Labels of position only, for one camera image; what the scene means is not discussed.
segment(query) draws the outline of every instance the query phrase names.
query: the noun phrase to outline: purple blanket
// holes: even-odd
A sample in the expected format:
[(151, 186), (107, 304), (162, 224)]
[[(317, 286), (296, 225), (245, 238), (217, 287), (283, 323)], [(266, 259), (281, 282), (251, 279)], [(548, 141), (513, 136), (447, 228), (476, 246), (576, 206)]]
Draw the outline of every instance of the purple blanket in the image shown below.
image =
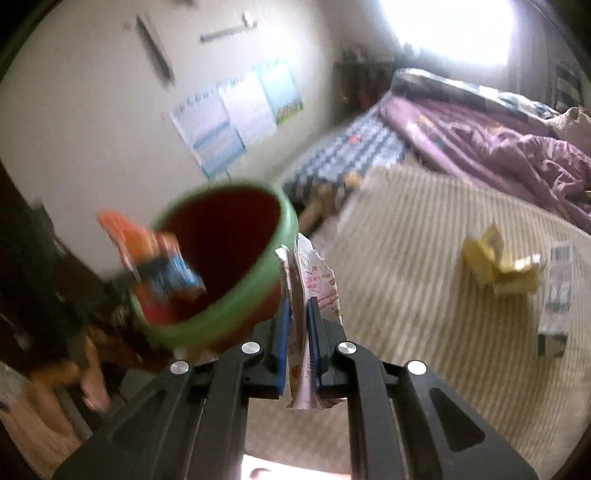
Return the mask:
[(429, 99), (392, 97), (384, 120), (426, 167), (491, 187), (559, 215), (591, 234), (591, 159), (536, 125)]

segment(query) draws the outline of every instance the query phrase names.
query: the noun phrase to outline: metal screw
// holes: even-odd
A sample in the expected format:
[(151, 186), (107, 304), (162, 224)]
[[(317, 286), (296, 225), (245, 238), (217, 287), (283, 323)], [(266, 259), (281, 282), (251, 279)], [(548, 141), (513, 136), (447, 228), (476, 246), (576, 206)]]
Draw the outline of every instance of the metal screw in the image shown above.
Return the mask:
[(261, 350), (261, 346), (256, 342), (246, 342), (242, 344), (242, 351), (248, 355), (253, 355)]
[(354, 343), (351, 342), (342, 342), (339, 344), (339, 352), (345, 353), (346, 355), (350, 355), (357, 351), (357, 347)]
[(185, 360), (177, 360), (170, 365), (170, 371), (175, 375), (182, 375), (189, 371), (189, 364)]
[(407, 369), (414, 375), (423, 375), (427, 371), (427, 365), (419, 360), (413, 360), (408, 363)]

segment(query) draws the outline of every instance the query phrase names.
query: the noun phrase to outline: beige striped carpet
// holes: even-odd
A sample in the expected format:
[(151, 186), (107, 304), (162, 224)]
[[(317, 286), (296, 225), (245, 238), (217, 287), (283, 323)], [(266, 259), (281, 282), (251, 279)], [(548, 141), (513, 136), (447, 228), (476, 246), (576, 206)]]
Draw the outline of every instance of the beige striped carpet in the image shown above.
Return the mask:
[[(574, 311), (563, 359), (537, 356), (542, 295), (496, 298), (460, 260), (466, 235), (496, 222), (511, 255), (574, 243)], [(374, 170), (342, 212), (326, 252), (348, 338), (388, 362), (417, 358), (448, 380), (550, 479), (590, 419), (591, 237), (491, 189), (417, 167)], [(247, 452), (324, 471), (349, 471), (346, 405), (291, 411), (253, 401)]]

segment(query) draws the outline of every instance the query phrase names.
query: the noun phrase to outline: blue checkered sheet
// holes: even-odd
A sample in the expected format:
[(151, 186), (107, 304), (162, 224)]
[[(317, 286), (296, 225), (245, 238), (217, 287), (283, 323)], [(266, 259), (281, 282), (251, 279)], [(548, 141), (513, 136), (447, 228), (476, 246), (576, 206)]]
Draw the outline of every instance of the blue checkered sheet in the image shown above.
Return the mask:
[(283, 190), (293, 203), (307, 205), (322, 185), (328, 185), (335, 191), (338, 211), (352, 191), (345, 185), (348, 176), (362, 179), (372, 166), (389, 167), (402, 160), (408, 144), (383, 122), (379, 106), (357, 117), (284, 183)]

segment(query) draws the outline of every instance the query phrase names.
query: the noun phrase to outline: food wrapper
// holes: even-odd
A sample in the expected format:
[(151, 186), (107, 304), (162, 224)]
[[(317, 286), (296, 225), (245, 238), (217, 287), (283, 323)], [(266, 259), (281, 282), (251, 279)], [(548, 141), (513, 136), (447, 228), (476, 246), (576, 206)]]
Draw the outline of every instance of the food wrapper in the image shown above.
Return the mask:
[(306, 306), (311, 297), (317, 297), (320, 316), (342, 325), (335, 273), (301, 233), (296, 239), (295, 251), (282, 247), (275, 252), (280, 260), (283, 294), (290, 297), (292, 305), (287, 341), (291, 394), (288, 406), (297, 410), (330, 408), (340, 400), (319, 399), (314, 392)]
[(480, 286), (491, 286), (495, 294), (527, 294), (540, 288), (544, 263), (540, 254), (518, 260), (505, 255), (501, 231), (492, 224), (480, 238), (467, 237), (462, 258)]
[(128, 270), (156, 257), (169, 257), (170, 262), (160, 275), (134, 287), (140, 302), (163, 303), (172, 297), (195, 301), (205, 294), (203, 280), (185, 263), (173, 234), (153, 232), (113, 210), (102, 210), (96, 217), (119, 249), (121, 263)]
[(551, 245), (548, 258), (544, 307), (538, 325), (538, 355), (561, 358), (569, 339), (573, 304), (572, 243)]

